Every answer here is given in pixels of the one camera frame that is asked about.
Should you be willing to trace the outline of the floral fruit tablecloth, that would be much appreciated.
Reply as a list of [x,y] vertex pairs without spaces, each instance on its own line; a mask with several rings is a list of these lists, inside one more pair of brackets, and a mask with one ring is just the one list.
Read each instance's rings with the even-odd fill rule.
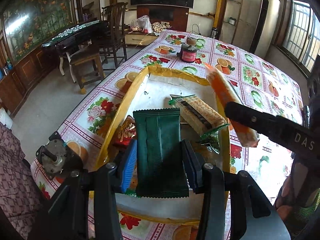
[[200,50],[195,62],[183,62],[177,57],[181,49],[177,39],[185,41],[188,36],[163,32],[85,96],[58,132],[73,149],[87,155],[86,168],[92,171],[114,157],[116,144],[131,140],[133,124],[127,117],[134,111],[179,108],[181,138],[228,172],[247,171],[274,203],[291,172],[291,152],[264,135],[256,147],[243,147],[231,124],[213,137],[217,150],[201,145],[199,139],[207,129],[195,112],[208,121],[214,113],[223,114],[206,78],[207,64],[218,68],[247,107],[301,124],[303,99],[298,83],[256,55],[202,36],[196,37]]

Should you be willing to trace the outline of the orange cracker pack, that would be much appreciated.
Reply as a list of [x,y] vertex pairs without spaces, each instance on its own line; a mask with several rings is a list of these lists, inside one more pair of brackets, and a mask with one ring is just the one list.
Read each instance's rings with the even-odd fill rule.
[[204,65],[206,67],[207,80],[220,100],[225,115],[231,121],[240,144],[244,147],[257,147],[260,140],[258,133],[254,129],[238,122],[241,115],[240,111],[245,110],[246,107],[243,105],[232,84],[216,67],[208,63]]

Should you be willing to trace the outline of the small cork-top jar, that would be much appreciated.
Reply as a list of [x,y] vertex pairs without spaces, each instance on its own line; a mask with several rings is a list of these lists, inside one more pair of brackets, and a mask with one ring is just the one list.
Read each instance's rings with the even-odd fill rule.
[[186,39],[186,44],[189,45],[189,46],[196,46],[196,43],[197,43],[197,39],[196,38],[188,37]]

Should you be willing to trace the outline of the steel thermos bottle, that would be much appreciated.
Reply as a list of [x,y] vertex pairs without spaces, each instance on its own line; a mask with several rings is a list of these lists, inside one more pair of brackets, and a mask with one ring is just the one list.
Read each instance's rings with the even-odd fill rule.
[[210,37],[217,39],[219,38],[219,31],[217,28],[212,27],[211,32],[210,32]]

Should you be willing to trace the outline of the dark green packet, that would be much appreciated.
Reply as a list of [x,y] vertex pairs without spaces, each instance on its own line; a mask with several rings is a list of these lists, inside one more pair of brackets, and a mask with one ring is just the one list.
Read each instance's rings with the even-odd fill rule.
[[180,110],[138,110],[133,117],[137,133],[137,197],[188,197],[180,144]]

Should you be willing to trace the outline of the dark wooden chair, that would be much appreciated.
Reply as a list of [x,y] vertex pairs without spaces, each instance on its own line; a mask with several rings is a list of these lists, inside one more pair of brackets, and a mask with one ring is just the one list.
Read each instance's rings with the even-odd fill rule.
[[127,2],[119,2],[103,8],[106,16],[106,31],[99,41],[100,53],[104,57],[103,64],[108,63],[108,59],[114,60],[115,68],[127,60],[125,43],[125,12]]

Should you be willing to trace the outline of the white standing air conditioner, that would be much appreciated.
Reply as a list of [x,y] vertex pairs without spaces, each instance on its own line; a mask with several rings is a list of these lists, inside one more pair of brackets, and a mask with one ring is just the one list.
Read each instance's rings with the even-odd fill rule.
[[261,0],[259,17],[249,52],[264,59],[279,16],[280,0]]

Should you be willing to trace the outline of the black glossy side table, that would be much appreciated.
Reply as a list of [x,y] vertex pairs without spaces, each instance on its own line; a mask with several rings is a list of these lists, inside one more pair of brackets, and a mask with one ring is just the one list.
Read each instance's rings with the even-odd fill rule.
[[107,30],[107,26],[107,21],[98,20],[76,25],[43,43],[41,47],[63,54],[86,41],[96,38]]

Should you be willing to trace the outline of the yellow cardboard tray box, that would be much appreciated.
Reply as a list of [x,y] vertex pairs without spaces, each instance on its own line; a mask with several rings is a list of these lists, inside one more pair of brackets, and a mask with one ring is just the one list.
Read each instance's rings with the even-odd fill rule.
[[[164,114],[174,111],[169,105],[171,95],[195,95],[223,114],[223,107],[205,78],[171,68],[146,67],[132,81],[106,134],[99,153],[97,166],[112,161],[115,154],[111,142],[115,132],[127,116],[135,112],[161,110]],[[137,177],[137,189],[146,190],[142,197],[116,194],[117,210],[126,215],[155,223],[195,225],[200,222],[203,194],[189,188],[183,166],[180,141],[198,141],[200,136],[180,119],[173,122],[151,118],[151,124],[137,128],[137,168],[144,168],[148,179]],[[187,188],[185,195],[166,197],[164,188]]]

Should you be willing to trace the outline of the dark red gold snack bag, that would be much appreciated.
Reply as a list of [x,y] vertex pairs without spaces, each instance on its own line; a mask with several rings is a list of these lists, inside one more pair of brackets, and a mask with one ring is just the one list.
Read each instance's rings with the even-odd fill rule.
[[113,145],[121,151],[124,151],[131,140],[136,137],[135,119],[128,115],[124,122],[117,128],[113,137]]

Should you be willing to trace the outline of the person in brown patterned jacket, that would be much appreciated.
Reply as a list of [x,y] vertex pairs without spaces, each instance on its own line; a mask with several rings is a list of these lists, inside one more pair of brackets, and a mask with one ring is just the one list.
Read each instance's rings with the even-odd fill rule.
[[1,239],[27,239],[47,202],[31,175],[20,141],[1,124]]

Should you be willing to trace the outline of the green wrinkled snack bag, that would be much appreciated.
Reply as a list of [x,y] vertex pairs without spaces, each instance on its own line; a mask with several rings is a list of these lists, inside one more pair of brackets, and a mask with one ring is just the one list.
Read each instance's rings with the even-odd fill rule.
[[216,154],[220,154],[219,132],[226,127],[227,125],[222,125],[207,131],[200,136],[197,143],[210,148]]

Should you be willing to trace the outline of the window with metal grille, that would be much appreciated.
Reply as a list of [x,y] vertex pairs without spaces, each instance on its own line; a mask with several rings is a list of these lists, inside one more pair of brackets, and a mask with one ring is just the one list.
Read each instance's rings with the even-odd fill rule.
[[308,0],[284,0],[276,46],[310,76],[319,56],[319,17]]

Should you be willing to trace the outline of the large floral wall painting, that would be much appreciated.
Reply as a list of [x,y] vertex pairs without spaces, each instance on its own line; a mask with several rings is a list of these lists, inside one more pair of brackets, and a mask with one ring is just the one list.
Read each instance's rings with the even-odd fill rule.
[[3,13],[4,30],[14,61],[72,23],[69,0],[13,0]]

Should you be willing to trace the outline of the wooden stool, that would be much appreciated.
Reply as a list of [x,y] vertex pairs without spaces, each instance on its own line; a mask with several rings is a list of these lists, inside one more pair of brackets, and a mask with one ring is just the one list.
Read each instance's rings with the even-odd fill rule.
[[73,82],[77,83],[80,94],[87,93],[86,86],[106,77],[101,62],[99,49],[94,45],[84,46],[72,53],[66,52],[60,56],[60,67],[63,70],[63,61],[67,60]]

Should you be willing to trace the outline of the white plastic bag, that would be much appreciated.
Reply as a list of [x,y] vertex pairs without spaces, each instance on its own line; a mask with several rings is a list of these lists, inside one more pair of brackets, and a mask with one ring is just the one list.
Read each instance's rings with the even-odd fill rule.
[[130,23],[130,29],[132,31],[140,31],[145,34],[152,33],[152,25],[149,16],[144,15],[140,18],[133,19]]

